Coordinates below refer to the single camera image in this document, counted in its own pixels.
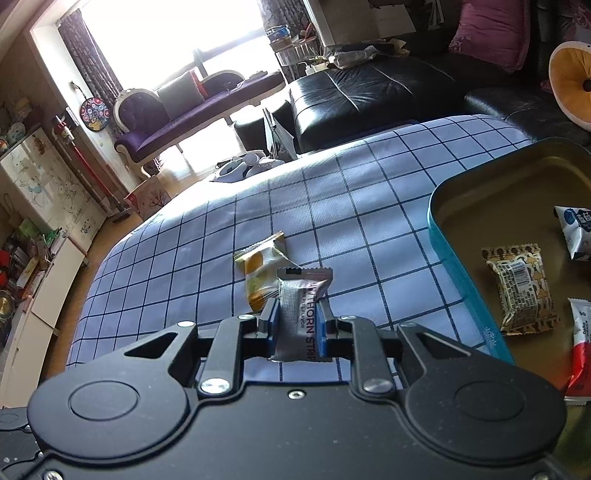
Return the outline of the low white shelf unit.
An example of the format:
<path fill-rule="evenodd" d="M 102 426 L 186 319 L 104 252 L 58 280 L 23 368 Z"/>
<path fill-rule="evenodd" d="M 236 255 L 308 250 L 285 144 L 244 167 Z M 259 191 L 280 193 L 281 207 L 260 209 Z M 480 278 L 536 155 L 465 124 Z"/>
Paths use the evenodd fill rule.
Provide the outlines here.
<path fill-rule="evenodd" d="M 85 252 L 72 239 L 65 239 L 36 293 L 18 306 L 1 352 L 3 408 L 25 406 L 37 388 L 50 341 L 58 335 L 61 309 L 85 261 Z"/>

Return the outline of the white blue snack packet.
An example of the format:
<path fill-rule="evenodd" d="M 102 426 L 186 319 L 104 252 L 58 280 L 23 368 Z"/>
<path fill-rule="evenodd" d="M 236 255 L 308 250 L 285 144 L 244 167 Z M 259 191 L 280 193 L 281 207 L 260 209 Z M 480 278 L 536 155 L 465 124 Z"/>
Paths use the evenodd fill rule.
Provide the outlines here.
<path fill-rule="evenodd" d="M 582 207 L 555 206 L 570 258 L 588 262 L 591 257 L 591 211 Z"/>

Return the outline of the brown patterned snack packet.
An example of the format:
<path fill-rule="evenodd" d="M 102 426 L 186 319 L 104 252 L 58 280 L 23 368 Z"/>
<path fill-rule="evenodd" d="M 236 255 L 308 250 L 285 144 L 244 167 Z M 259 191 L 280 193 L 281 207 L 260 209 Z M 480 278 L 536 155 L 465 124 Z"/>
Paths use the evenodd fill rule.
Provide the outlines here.
<path fill-rule="evenodd" d="M 545 333 L 559 324 L 537 243 L 486 247 L 481 254 L 497 276 L 503 335 Z"/>

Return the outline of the orange round plush toy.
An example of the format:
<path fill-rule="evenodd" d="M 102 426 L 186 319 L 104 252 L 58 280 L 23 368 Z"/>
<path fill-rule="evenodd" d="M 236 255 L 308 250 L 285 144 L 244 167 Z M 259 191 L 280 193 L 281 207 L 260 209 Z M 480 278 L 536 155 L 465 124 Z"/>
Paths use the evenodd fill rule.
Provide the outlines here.
<path fill-rule="evenodd" d="M 560 44 L 549 61 L 549 80 L 562 112 L 576 125 L 590 130 L 590 44 Z"/>

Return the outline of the grey cushion on chaise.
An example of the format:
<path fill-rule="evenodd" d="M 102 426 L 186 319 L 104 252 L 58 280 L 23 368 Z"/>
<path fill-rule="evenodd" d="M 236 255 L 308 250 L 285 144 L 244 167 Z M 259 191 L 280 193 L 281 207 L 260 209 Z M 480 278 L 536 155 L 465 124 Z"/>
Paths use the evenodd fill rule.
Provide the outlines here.
<path fill-rule="evenodd" d="M 156 90 L 170 120 L 174 120 L 205 101 L 199 89 L 197 74 L 192 70 L 169 81 Z"/>

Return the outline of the hawthorn strip snack packet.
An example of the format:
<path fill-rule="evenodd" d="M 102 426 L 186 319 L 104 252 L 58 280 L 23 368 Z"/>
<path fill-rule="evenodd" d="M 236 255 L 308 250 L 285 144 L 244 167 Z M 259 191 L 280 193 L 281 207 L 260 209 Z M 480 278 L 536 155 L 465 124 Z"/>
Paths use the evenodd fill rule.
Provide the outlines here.
<path fill-rule="evenodd" d="M 332 283 L 332 268 L 281 268 L 280 323 L 270 359 L 280 362 L 326 362 L 318 356 L 318 301 Z"/>

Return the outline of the red white snack packet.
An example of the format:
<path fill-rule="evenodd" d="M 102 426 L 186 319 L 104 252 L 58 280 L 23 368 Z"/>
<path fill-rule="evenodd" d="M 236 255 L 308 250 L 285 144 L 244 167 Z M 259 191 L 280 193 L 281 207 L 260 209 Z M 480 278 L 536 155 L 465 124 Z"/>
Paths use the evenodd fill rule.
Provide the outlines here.
<path fill-rule="evenodd" d="M 572 374 L 565 394 L 565 402 L 586 405 L 590 402 L 590 302 L 569 298 L 573 315 Z"/>

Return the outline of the orange yellow snack packet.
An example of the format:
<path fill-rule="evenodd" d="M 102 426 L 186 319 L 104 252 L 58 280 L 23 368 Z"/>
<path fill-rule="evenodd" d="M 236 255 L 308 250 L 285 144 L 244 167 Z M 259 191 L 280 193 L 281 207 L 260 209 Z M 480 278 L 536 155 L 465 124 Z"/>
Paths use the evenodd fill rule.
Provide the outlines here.
<path fill-rule="evenodd" d="M 288 257 L 283 231 L 236 252 L 233 260 L 245 276 L 246 300 L 254 312 L 262 311 L 266 301 L 279 292 L 277 270 L 297 268 Z"/>

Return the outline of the red stick vacuum cleaner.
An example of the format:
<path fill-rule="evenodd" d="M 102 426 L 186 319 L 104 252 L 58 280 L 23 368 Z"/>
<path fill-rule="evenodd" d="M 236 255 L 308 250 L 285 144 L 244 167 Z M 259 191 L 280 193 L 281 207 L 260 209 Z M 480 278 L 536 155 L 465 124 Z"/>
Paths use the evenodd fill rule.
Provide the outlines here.
<path fill-rule="evenodd" d="M 65 120 L 59 115 L 55 115 L 51 120 L 53 130 L 57 138 L 70 150 L 74 158 L 83 167 L 84 171 L 89 175 L 92 181 L 100 188 L 104 198 L 108 201 L 109 208 L 113 211 L 111 219 L 113 223 L 120 223 L 130 216 L 129 209 L 125 208 L 119 199 L 111 192 L 108 186 L 103 182 L 99 175 L 91 167 L 82 152 L 76 146 L 75 137 L 72 134 Z"/>

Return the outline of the black leather sofa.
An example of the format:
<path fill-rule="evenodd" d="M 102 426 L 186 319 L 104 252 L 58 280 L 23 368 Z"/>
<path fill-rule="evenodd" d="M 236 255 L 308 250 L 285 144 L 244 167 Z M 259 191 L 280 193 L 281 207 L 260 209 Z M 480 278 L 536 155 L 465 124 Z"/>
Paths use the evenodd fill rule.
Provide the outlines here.
<path fill-rule="evenodd" d="M 505 120 L 533 141 L 561 137 L 590 144 L 589 132 L 570 121 L 531 75 L 457 54 L 440 63 L 379 56 L 351 69 L 329 68 L 291 83 L 290 106 L 301 153 L 461 114 Z"/>

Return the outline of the white cartoon cabinet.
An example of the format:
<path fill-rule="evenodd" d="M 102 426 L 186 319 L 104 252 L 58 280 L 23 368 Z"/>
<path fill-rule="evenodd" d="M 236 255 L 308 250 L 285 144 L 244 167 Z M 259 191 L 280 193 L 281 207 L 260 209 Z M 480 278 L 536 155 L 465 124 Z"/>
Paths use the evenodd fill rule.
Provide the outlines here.
<path fill-rule="evenodd" d="M 62 229 L 84 252 L 106 219 L 42 128 L 1 157 L 1 202 L 43 233 Z"/>

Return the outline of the pink tree gift bag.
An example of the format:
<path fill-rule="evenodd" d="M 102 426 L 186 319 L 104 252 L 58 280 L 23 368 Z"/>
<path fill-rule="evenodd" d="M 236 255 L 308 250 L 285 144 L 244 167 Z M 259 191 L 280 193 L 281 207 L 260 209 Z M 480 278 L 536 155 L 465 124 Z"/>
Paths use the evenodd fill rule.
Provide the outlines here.
<path fill-rule="evenodd" d="M 151 176 L 132 190 L 124 200 L 143 221 L 146 221 L 169 203 L 171 197 L 159 178 Z"/>

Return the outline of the purple chaise lounge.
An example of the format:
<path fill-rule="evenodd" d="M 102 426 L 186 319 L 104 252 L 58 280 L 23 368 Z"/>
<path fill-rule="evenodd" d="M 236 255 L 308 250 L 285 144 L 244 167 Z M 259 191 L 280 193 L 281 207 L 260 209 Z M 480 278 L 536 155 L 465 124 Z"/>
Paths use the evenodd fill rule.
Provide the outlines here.
<path fill-rule="evenodd" d="M 259 105 L 286 86 L 279 71 L 259 72 L 245 79 L 238 72 L 224 70 L 198 81 L 204 103 L 174 120 L 169 119 L 156 91 L 127 89 L 119 94 L 113 116 L 123 134 L 114 148 L 136 174 L 169 147 L 247 105 Z"/>

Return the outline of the blue checked tablecloth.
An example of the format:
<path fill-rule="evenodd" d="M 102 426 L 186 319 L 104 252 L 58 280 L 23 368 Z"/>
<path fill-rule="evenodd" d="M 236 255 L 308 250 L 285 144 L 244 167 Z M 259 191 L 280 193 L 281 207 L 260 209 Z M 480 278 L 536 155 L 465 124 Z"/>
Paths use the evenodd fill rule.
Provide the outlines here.
<path fill-rule="evenodd" d="M 338 315 L 411 320 L 503 360 L 434 251 L 428 205 L 444 180 L 528 144 L 485 114 L 389 130 L 231 184 L 197 183 L 123 237 L 97 269 L 66 365 L 180 321 L 208 329 L 249 312 L 235 252 L 274 233 L 301 267 L 328 266 Z"/>

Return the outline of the magenta cushion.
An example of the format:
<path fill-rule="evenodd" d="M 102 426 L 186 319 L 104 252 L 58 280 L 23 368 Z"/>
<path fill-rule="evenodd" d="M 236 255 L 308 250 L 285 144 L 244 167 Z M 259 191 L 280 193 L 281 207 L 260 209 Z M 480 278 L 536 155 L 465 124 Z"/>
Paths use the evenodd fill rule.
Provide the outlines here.
<path fill-rule="evenodd" d="M 530 43 L 529 1 L 463 1 L 449 51 L 512 73 L 526 60 Z"/>

